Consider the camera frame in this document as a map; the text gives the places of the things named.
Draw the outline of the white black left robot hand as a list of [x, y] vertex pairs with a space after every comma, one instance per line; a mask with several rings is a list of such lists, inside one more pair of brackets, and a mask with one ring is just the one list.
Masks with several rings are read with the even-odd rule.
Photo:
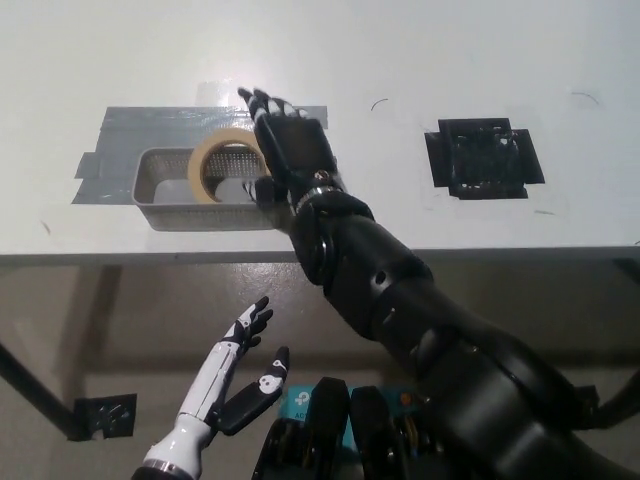
[[180, 407], [180, 419], [197, 420], [214, 433], [233, 436], [280, 398], [290, 367], [286, 346], [277, 350], [259, 379], [227, 397], [237, 365], [260, 343], [260, 334], [273, 316], [268, 304], [268, 297], [251, 304], [211, 348]]

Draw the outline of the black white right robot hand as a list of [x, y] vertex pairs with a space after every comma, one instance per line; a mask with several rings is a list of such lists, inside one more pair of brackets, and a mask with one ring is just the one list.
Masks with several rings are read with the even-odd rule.
[[287, 198], [293, 210], [319, 191], [345, 189], [319, 120], [259, 89], [239, 88], [237, 93], [246, 103], [279, 195]]

